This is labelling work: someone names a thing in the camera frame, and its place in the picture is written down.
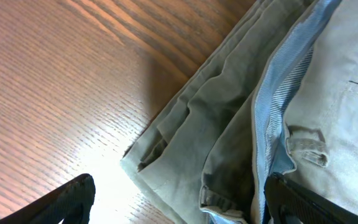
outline gray garment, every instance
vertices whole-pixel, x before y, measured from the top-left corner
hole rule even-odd
[[[343,0],[285,112],[289,178],[358,215],[358,1]]]
[[[244,210],[244,217],[249,218],[254,184],[252,141],[250,115],[243,112],[250,108],[249,97],[268,57],[310,2],[256,2],[121,161],[128,176],[173,221],[207,221],[207,215],[199,210],[205,162],[204,183],[238,204],[235,209]],[[240,131],[238,137],[230,134],[236,130]],[[231,143],[233,148],[225,147],[232,140],[237,141]],[[232,154],[238,155],[238,160],[231,165],[214,162],[221,156],[231,159]],[[232,179],[220,185],[225,169]],[[238,183],[232,181],[236,176]]]

